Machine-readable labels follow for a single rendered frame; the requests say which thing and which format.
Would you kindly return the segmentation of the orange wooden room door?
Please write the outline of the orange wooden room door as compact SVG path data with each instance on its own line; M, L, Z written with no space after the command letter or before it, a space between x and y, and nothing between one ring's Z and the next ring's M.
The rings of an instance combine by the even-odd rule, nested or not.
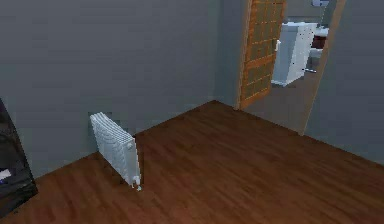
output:
M243 44L238 108L265 97L277 55L286 0L249 0Z

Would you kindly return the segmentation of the black cabinet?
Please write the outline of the black cabinet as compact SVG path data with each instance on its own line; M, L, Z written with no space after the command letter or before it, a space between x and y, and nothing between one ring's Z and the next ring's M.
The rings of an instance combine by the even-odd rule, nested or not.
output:
M0 219L37 193L17 129L0 98Z

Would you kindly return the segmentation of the white radiator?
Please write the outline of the white radiator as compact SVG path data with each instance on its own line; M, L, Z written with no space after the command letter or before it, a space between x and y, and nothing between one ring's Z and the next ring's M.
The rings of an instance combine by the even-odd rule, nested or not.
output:
M141 190L141 172L135 138L99 112L90 116L98 150L132 188Z

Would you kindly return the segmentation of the white chest of drawers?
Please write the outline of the white chest of drawers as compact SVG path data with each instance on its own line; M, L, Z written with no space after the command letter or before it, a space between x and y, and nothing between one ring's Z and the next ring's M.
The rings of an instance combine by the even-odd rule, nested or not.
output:
M316 28L316 23L282 24L281 44L271 80L273 84L287 86L304 75Z

